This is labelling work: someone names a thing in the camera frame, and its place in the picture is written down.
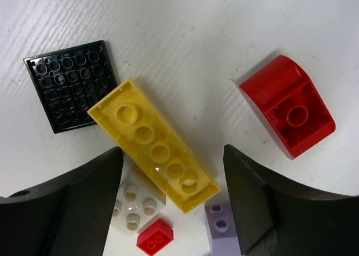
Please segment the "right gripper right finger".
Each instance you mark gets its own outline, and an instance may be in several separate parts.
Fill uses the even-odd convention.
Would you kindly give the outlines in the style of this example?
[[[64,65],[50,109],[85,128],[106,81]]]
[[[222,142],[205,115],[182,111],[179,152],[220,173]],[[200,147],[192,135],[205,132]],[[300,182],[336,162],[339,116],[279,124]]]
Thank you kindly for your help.
[[[232,145],[223,164],[243,255],[357,255],[358,197],[293,181]]]

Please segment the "long yellow lego plate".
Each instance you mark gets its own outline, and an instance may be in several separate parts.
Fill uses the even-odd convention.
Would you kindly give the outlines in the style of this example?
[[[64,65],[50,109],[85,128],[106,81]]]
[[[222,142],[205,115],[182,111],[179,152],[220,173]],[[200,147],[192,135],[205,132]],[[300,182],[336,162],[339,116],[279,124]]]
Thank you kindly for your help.
[[[135,80],[121,83],[88,114],[183,213],[221,191]]]

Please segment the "white lego brick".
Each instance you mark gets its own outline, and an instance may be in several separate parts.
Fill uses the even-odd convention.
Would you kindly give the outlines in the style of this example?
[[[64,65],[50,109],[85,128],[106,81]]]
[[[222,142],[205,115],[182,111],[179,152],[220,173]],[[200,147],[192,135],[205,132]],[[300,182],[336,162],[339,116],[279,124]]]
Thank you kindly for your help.
[[[133,166],[119,186],[111,226],[125,234],[134,234],[165,206],[166,195],[138,166]]]

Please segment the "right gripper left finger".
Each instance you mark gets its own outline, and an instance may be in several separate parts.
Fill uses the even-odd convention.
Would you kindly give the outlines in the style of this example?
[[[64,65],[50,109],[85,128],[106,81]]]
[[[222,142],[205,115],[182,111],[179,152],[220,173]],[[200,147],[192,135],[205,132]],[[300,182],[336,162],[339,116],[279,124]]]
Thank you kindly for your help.
[[[102,255],[119,183],[119,147],[1,198],[1,255]]]

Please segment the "black square lego plate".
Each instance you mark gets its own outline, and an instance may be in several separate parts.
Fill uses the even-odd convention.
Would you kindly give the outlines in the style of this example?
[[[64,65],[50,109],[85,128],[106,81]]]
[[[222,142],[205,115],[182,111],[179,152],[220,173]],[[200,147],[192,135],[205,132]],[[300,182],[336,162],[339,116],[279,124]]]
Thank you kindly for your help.
[[[24,58],[53,132],[95,124],[88,109],[117,87],[105,41]]]

